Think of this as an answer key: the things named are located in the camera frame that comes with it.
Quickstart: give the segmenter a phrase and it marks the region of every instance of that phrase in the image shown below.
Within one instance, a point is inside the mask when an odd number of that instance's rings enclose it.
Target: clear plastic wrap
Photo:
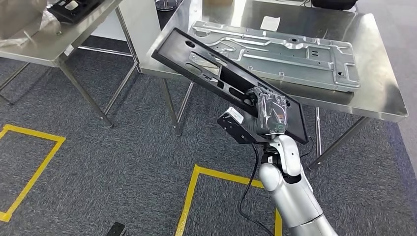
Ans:
[[[56,34],[59,21],[47,10],[50,0],[0,0],[0,47],[22,45],[38,31]]]
[[[282,134],[287,130],[287,100],[262,87],[254,87],[257,97],[258,123],[265,134]]]

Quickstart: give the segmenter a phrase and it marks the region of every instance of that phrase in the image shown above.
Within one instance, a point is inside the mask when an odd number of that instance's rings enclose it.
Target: table leg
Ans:
[[[2,91],[14,78],[16,78],[16,76],[22,72],[23,69],[26,68],[26,66],[29,65],[29,62],[26,62],[24,65],[22,65],[19,69],[17,69],[15,72],[13,72],[13,74],[11,74],[9,76],[9,78],[6,79],[6,81],[4,81],[3,84],[0,85],[0,91]]]
[[[172,103],[171,95],[169,93],[167,79],[162,79],[162,91],[164,93],[165,103],[168,107],[168,112],[171,118],[172,125],[175,129],[175,134],[177,136],[181,135],[181,131],[179,130],[178,121],[177,121],[177,115],[175,113],[174,105]]]
[[[104,109],[104,114],[105,115],[108,114],[110,108],[113,106],[113,103],[116,101],[116,98],[119,96],[121,90],[126,85],[126,83],[129,80],[130,76],[132,76],[132,73],[135,70],[135,67],[136,66],[137,66],[137,62],[133,63],[133,66],[130,68],[129,72],[126,74],[126,76],[122,80],[121,84],[119,85],[119,87],[116,90],[115,94],[113,95],[112,99],[110,99],[110,102],[107,104],[106,109]]]
[[[72,74],[71,70],[68,68],[68,66],[61,62],[60,69],[63,71],[63,73],[66,75],[66,77],[71,81],[71,83],[78,89],[78,91],[81,93],[81,95],[87,100],[87,102],[90,103],[92,108],[95,112],[99,115],[100,119],[102,119],[106,125],[113,126],[113,124],[109,121],[107,116],[101,111],[100,107],[96,104],[96,102],[91,98],[91,96],[87,93],[87,91],[81,86],[81,84],[75,79],[74,75]]]
[[[184,99],[182,101],[182,104],[181,104],[181,108],[179,109],[179,113],[177,115],[176,112],[175,112],[175,109],[174,109],[174,105],[172,103],[171,94],[170,94],[169,89],[168,89],[167,79],[164,78],[164,79],[162,79],[162,82],[161,82],[161,87],[162,87],[162,92],[164,93],[165,103],[168,107],[168,112],[169,112],[169,115],[170,115],[170,118],[171,118],[171,122],[172,122],[172,125],[173,125],[174,129],[175,129],[175,134],[177,136],[181,136],[181,130],[179,128],[179,122],[181,121],[182,113],[185,110],[185,106],[187,105],[187,101],[190,97],[190,93],[191,93],[191,90],[193,89],[193,86],[194,86],[194,83],[190,83],[190,85],[188,86],[187,93],[185,94],[185,97],[184,97]]]
[[[133,61],[136,63],[136,69],[138,73],[141,74],[142,70],[139,66],[140,64],[139,58],[138,58],[138,55],[136,54],[135,48],[133,47],[132,38],[130,37],[129,31],[127,30],[126,22],[124,21],[124,18],[120,12],[120,8],[117,7],[115,11],[116,11],[116,15],[118,16],[121,29],[123,30],[124,37],[126,38],[127,46],[129,47],[130,53],[133,56]]]
[[[316,154],[317,158],[319,158],[322,155],[322,137],[320,132],[320,108],[318,107],[316,107]]]
[[[352,136],[357,134],[360,129],[367,125],[371,121],[369,117],[361,117],[355,124],[353,124],[348,131],[346,131],[339,139],[336,140],[319,158],[317,158],[313,163],[308,167],[309,170],[314,170],[317,168],[319,163],[323,162],[329,158],[340,146],[342,146],[346,141],[348,141]]]

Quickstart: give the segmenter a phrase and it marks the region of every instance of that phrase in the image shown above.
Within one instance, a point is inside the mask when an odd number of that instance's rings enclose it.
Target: yellow tape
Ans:
[[[11,125],[11,124],[4,125],[3,130],[14,131],[14,132],[17,132],[17,133],[27,134],[27,135],[35,136],[35,137],[42,138],[42,139],[48,139],[48,140],[52,140],[52,141],[56,141],[56,142],[65,141],[65,137],[61,137],[61,136],[57,136],[57,135],[53,135],[53,134],[48,134],[48,133],[44,133],[44,132],[40,132],[40,131],[36,131],[36,130],[32,130],[32,129],[17,127],[17,126]]]
[[[184,208],[182,209],[181,217],[179,218],[177,231],[175,236],[182,236],[185,229],[185,223],[187,222],[188,213],[190,211],[191,201],[193,200],[195,185],[197,184],[197,178],[200,171],[200,167],[195,165],[191,180],[188,185],[187,195],[185,196]]]
[[[22,133],[26,135],[31,135],[43,139],[48,139],[52,141],[56,141],[57,143],[52,148],[52,150],[48,153],[46,158],[43,160],[42,164],[39,166],[39,168],[36,170],[35,174],[30,178],[29,182],[26,184],[26,186],[23,188],[23,190],[20,192],[20,194],[17,196],[16,200],[13,202],[13,204],[9,207],[7,212],[0,212],[0,221],[9,222],[10,218],[13,214],[13,212],[17,209],[19,204],[23,201],[26,194],[29,192],[29,190],[32,188],[32,186],[35,184],[39,176],[42,174],[48,163],[51,161],[51,159],[54,157],[55,153],[58,151],[58,149],[61,147],[62,143],[65,141],[65,137],[56,136],[52,134],[47,134],[43,132],[39,132],[36,130],[26,129],[17,127],[11,124],[6,124],[3,127],[3,130],[0,132],[0,138],[2,138],[7,131],[14,131],[17,133]]]
[[[282,236],[282,219],[277,209],[275,209],[275,236]]]
[[[199,167],[194,165],[193,173],[191,174],[191,180],[188,185],[187,194],[185,196],[184,201],[184,208],[182,209],[181,216],[179,217],[179,222],[177,226],[177,231],[175,232],[175,236],[182,236],[185,229],[185,224],[187,222],[188,213],[190,212],[191,201],[193,200],[195,186],[197,184],[197,179],[199,174],[204,174],[211,177],[216,177],[224,180],[229,180],[237,183],[248,184],[249,178],[235,176],[228,173],[215,171],[211,169],[207,169],[204,167]],[[262,183],[259,180],[253,180],[251,186],[264,188]],[[275,210],[275,236],[282,235],[282,219],[279,215],[278,211]]]
[[[221,179],[224,179],[224,180],[229,180],[229,181],[233,181],[233,182],[237,182],[237,183],[242,183],[242,184],[248,184],[249,180],[250,180],[250,179],[245,178],[245,177],[235,176],[235,175],[231,175],[231,174],[228,174],[228,173],[215,171],[215,170],[211,170],[211,169],[207,169],[207,168],[203,168],[203,167],[200,167],[200,173],[208,175],[208,176],[216,177],[216,178],[221,178]],[[258,187],[258,188],[264,188],[264,186],[262,185],[262,183],[259,180],[253,180],[251,186]]]

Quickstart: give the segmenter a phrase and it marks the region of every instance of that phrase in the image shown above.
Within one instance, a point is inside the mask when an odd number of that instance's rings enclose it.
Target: black bracket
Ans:
[[[308,143],[304,115],[298,101],[187,33],[174,28],[152,57],[254,117],[258,117],[255,104],[245,102],[251,88],[263,87],[286,96],[288,129],[285,134],[302,144]]]

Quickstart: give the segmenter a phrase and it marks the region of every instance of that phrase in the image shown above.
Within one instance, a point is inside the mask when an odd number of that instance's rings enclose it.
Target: metal table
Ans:
[[[121,1],[122,0],[104,0],[96,9],[94,9],[79,23],[75,25],[61,24],[61,29],[56,34],[39,31],[32,37],[30,42],[27,42],[23,46],[9,46],[0,48],[0,57],[27,62],[12,75],[10,75],[3,84],[0,85],[0,91],[4,89],[7,84],[9,84],[29,63],[36,63],[50,67],[59,67],[66,75],[66,77],[71,81],[71,83],[82,94],[82,96],[90,103],[90,105],[99,115],[100,119],[102,119],[108,126],[112,126],[113,124],[107,118],[107,114],[110,108],[117,99],[124,85],[131,77],[135,68],[139,73],[141,73],[138,57],[132,46],[130,35],[127,32],[124,19],[118,7]],[[91,35],[91,33],[98,27],[98,25],[101,24],[113,10],[116,10],[116,14],[120,21],[131,53],[129,54],[112,50],[81,46],[87,37]],[[120,86],[114,93],[112,99],[104,111],[100,109],[97,103],[81,86],[81,84],[72,74],[71,70],[65,64],[66,59],[71,56],[71,54],[77,48],[133,57],[133,66],[128,71],[125,78],[122,80]],[[1,95],[0,98],[10,102]]]
[[[270,84],[298,99],[302,104],[316,107],[318,158],[309,166],[311,170],[334,153],[339,146],[355,135],[372,118],[399,122],[408,116],[372,14],[299,7],[255,0],[234,0],[233,3],[229,4],[225,2],[227,1],[184,0],[152,45],[147,54],[147,60],[141,63],[141,69],[144,73],[164,78],[162,86],[166,92],[166,102],[177,134],[180,133],[178,117],[181,116],[192,84],[177,116],[166,86],[166,79],[178,78],[179,74],[150,56],[172,28],[177,27],[187,32],[197,20],[259,30],[264,16],[281,17],[278,32],[352,43],[361,82],[361,88],[355,93],[337,92],[265,79]],[[321,149],[319,108],[362,116],[324,153]]]

